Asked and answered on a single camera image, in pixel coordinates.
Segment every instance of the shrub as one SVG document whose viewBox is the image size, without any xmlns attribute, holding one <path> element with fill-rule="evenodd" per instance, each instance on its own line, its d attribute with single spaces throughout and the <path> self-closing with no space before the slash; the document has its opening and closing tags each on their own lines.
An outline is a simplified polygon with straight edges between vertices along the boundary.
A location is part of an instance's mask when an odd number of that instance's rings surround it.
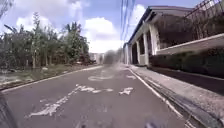
<svg viewBox="0 0 224 128">
<path fill-rule="evenodd" d="M 209 75 L 224 77 L 224 48 L 216 47 L 200 53 L 204 58 L 204 69 Z"/>
<path fill-rule="evenodd" d="M 149 61 L 152 66 L 166 68 L 167 67 L 167 56 L 168 55 L 150 56 Z"/>
<path fill-rule="evenodd" d="M 204 60 L 203 57 L 199 54 L 191 54 L 186 56 L 182 62 L 182 70 L 192 73 L 203 73 L 205 70 L 203 67 Z"/>
<path fill-rule="evenodd" d="M 183 52 L 183 53 L 177 53 L 177 54 L 170 55 L 167 58 L 168 67 L 171 69 L 175 69 L 175 70 L 181 70 L 182 69 L 182 61 L 189 54 L 192 54 L 192 52 Z"/>
<path fill-rule="evenodd" d="M 224 78 L 224 47 L 206 49 L 198 53 L 151 56 L 152 66 Z"/>
</svg>

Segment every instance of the blue sky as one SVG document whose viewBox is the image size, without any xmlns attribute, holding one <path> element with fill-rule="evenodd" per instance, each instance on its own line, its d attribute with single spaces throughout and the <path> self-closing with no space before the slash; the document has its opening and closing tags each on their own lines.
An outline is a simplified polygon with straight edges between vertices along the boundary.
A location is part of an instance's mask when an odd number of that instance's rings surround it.
<svg viewBox="0 0 224 128">
<path fill-rule="evenodd" d="M 135 0 L 132 34 L 147 6 L 170 5 L 194 7 L 201 0 Z M 71 22 L 82 25 L 82 35 L 90 42 L 90 52 L 106 52 L 122 46 L 120 40 L 121 0 L 14 0 L 14 6 L 0 21 L 0 31 L 7 32 L 3 24 L 25 29 L 33 28 L 32 14 L 39 12 L 42 26 L 52 26 L 55 31 Z"/>
</svg>

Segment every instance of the white road marking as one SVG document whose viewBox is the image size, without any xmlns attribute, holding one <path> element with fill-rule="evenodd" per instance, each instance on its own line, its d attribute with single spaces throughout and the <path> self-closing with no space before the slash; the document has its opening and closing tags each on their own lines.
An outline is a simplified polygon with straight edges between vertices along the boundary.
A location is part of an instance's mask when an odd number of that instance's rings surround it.
<svg viewBox="0 0 224 128">
<path fill-rule="evenodd" d="M 99 69 L 101 68 L 102 66 L 97 66 L 97 67 L 91 67 L 91 68 L 85 68 L 85 69 L 82 69 L 81 71 L 90 71 L 90 70 L 96 70 L 96 69 Z"/>
<path fill-rule="evenodd" d="M 132 90 L 133 90 L 132 87 L 124 88 L 124 90 L 122 92 L 119 92 L 119 94 L 121 94 L 121 95 L 123 95 L 123 94 L 129 95 Z"/>
<path fill-rule="evenodd" d="M 129 78 L 129 79 L 133 79 L 133 80 L 135 80 L 135 79 L 136 79 L 136 77 L 135 77 L 135 76 L 129 76 L 129 75 L 127 75 L 126 77 L 127 77 L 127 78 Z"/>
<path fill-rule="evenodd" d="M 58 75 L 58 76 L 55 76 L 55 77 L 51 77 L 51 78 L 39 80 L 39 81 L 36 81 L 36 82 L 32 82 L 32 83 L 29 83 L 29 84 L 24 84 L 24 85 L 21 85 L 21 86 L 18 86 L 18 87 L 6 89 L 6 90 L 3 90 L 2 92 L 5 93 L 5 92 L 13 91 L 13 90 L 23 88 L 23 87 L 26 87 L 26 86 L 29 86 L 29 85 L 33 85 L 33 84 L 41 83 L 41 82 L 44 82 L 44 81 L 56 79 L 56 78 L 59 78 L 59 77 L 62 77 L 62 76 L 70 75 L 70 74 L 73 74 L 73 73 L 77 73 L 77 72 L 81 72 L 81 71 L 96 70 L 96 69 L 99 69 L 99 68 L 102 68 L 102 67 L 103 66 L 96 66 L 96 67 L 92 67 L 92 68 L 81 69 L 81 70 L 73 71 L 73 72 L 70 72 L 70 73 L 67 73 L 67 74 L 62 74 L 62 75 Z"/>
<path fill-rule="evenodd" d="M 40 100 L 40 103 L 45 102 L 45 101 L 46 101 L 46 99 L 42 99 L 42 100 Z"/>
<path fill-rule="evenodd" d="M 132 70 L 130 70 L 129 69 L 129 71 L 132 73 L 132 74 L 134 74 L 148 89 L 150 89 L 158 98 L 160 98 L 163 102 L 165 102 L 168 106 L 169 106 L 169 108 L 171 109 L 171 110 L 173 110 L 176 114 L 177 114 L 177 116 L 179 117 L 179 118 L 183 118 L 183 115 L 180 113 L 180 112 L 178 112 L 178 110 L 166 99 L 166 98 L 164 98 L 164 97 L 162 97 L 155 89 L 153 89 L 150 85 L 148 85 L 141 77 L 139 77 L 137 74 L 135 74 Z"/>
<path fill-rule="evenodd" d="M 57 111 L 57 108 L 59 108 L 62 104 L 66 103 L 68 101 L 68 99 L 70 98 L 71 94 L 75 93 L 76 90 L 77 90 L 77 88 L 73 89 L 72 92 L 68 93 L 66 96 L 64 96 L 63 98 L 59 99 L 54 104 L 50 104 L 50 105 L 46 104 L 45 106 L 47 106 L 47 107 L 45 109 L 43 109 L 43 110 L 41 110 L 39 112 L 33 112 L 28 117 L 45 116 L 45 115 L 52 116 Z"/>
<path fill-rule="evenodd" d="M 103 81 L 103 80 L 108 80 L 112 79 L 114 76 L 90 76 L 88 77 L 89 81 Z"/>
<path fill-rule="evenodd" d="M 113 92 L 114 90 L 111 88 L 106 89 L 107 92 Z"/>
<path fill-rule="evenodd" d="M 93 94 L 102 92 L 102 90 L 97 90 L 93 87 L 87 87 L 87 86 L 81 86 L 81 85 L 78 85 L 76 90 L 77 91 L 82 91 L 82 92 L 90 92 L 90 93 L 93 93 Z"/>
</svg>

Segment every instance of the vegetation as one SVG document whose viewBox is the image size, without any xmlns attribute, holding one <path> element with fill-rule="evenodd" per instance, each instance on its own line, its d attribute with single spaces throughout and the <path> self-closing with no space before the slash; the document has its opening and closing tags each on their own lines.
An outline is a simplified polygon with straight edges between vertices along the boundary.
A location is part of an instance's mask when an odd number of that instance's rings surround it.
<svg viewBox="0 0 224 128">
<path fill-rule="evenodd" d="M 87 39 L 80 35 L 81 25 L 67 24 L 63 36 L 47 26 L 42 28 L 38 13 L 33 15 L 35 27 L 27 31 L 4 25 L 11 33 L 0 38 L 1 68 L 37 68 L 52 64 L 74 64 L 89 60 Z"/>
<path fill-rule="evenodd" d="M 185 52 L 173 55 L 151 56 L 149 60 L 154 67 L 224 78 L 224 47 L 206 49 L 195 53 Z"/>
</svg>

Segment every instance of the road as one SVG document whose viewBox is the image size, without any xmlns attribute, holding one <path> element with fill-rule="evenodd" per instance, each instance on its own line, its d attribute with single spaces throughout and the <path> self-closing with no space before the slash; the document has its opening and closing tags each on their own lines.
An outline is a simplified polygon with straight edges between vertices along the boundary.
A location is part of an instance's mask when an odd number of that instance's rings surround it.
<svg viewBox="0 0 224 128">
<path fill-rule="evenodd" d="M 184 128 L 127 68 L 83 70 L 4 92 L 19 128 Z"/>
</svg>

